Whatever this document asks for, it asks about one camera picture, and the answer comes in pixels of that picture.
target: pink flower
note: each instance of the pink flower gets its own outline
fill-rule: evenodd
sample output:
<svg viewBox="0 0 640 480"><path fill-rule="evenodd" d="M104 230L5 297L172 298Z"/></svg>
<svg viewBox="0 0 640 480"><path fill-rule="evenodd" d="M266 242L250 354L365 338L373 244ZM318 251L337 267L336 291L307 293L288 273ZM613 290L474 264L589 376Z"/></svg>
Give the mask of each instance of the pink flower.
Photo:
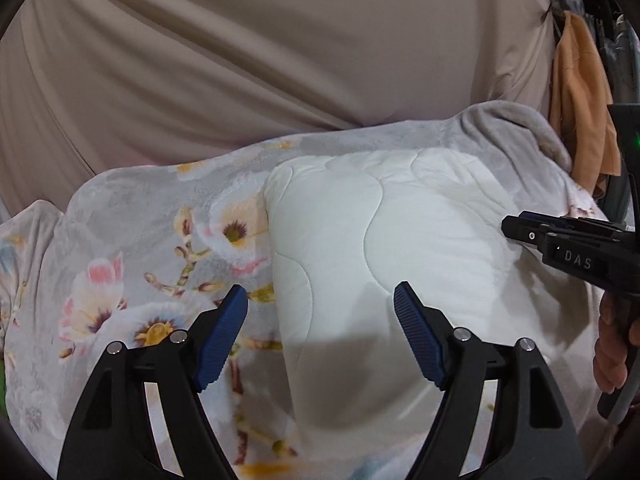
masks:
<svg viewBox="0 0 640 480"><path fill-rule="evenodd" d="M95 334L123 300L122 253L113 260L98 258L80 272L71 286L71 295L62 307L58 323L60 339L79 342Z"/></svg>

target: floral blanket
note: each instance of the floral blanket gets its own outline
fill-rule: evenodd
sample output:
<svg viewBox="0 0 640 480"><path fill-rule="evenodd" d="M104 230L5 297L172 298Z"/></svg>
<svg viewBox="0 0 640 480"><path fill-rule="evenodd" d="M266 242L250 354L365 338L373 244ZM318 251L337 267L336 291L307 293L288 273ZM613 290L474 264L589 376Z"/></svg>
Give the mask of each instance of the floral blanket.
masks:
<svg viewBox="0 0 640 480"><path fill-rule="evenodd" d="M192 164L109 171L85 184L66 214L36 202L2 224L6 405L28 449L55 478L66 427L105 346L158 343L239 283L249 292L247 320L221 378L200 396L238 478L404 478L424 435L331 463L306 460L296 441L261 188L280 162L300 155L432 146L479 157L522 209L602 216L569 178L569 157L545 119L521 105L489 102L447 121L289 136ZM552 364L577 427L589 422L591 435L600 434L590 420L596 387L588 358L596 306L594 292L593 302L567 317L575 347ZM162 464L179 472L157 389L147 386L147 396ZM492 409L487 397L478 434ZM476 440L466 470L482 455Z"/></svg>

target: white quilt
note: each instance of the white quilt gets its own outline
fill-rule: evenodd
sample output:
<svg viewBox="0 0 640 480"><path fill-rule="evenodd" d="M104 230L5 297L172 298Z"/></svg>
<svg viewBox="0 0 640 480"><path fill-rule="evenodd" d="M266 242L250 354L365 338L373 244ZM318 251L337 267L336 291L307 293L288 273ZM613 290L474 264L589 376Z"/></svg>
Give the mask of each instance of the white quilt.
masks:
<svg viewBox="0 0 640 480"><path fill-rule="evenodd" d="M548 362L588 325L588 286L504 237L502 219L520 210L474 156L303 156L264 195L293 409L315 459L379 452L435 416L441 393L392 306L404 280L453 326L507 345L528 336Z"/></svg>

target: screw head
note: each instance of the screw head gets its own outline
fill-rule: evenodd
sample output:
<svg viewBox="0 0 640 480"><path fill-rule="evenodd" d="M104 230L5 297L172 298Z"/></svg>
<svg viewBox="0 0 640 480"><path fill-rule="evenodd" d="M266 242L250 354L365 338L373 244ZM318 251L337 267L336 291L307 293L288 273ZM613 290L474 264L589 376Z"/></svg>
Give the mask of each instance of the screw head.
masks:
<svg viewBox="0 0 640 480"><path fill-rule="evenodd" d="M453 331L453 337L458 341L469 341L471 339L471 332L466 328L459 327Z"/></svg>
<svg viewBox="0 0 640 480"><path fill-rule="evenodd" d="M520 348L522 348L524 351L531 352L535 347L536 344L528 337L523 337L520 340Z"/></svg>
<svg viewBox="0 0 640 480"><path fill-rule="evenodd" d="M172 343L184 343L187 341L188 334L185 330L176 330L175 332L171 332L169 339Z"/></svg>
<svg viewBox="0 0 640 480"><path fill-rule="evenodd" d="M107 354L116 355L122 350L122 343L120 341L113 341L107 345Z"/></svg>

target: das logo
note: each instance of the das logo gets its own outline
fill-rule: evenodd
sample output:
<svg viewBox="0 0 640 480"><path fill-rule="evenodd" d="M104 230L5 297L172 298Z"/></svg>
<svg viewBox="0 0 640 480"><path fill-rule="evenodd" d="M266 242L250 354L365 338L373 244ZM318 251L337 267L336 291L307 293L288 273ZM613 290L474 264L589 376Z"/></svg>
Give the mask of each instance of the das logo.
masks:
<svg viewBox="0 0 640 480"><path fill-rule="evenodd" d="M574 264L575 267L580 267L581 269L584 269L584 270L591 269L591 258L586 258L570 250L566 250L564 252L564 260L566 262L570 262Z"/></svg>

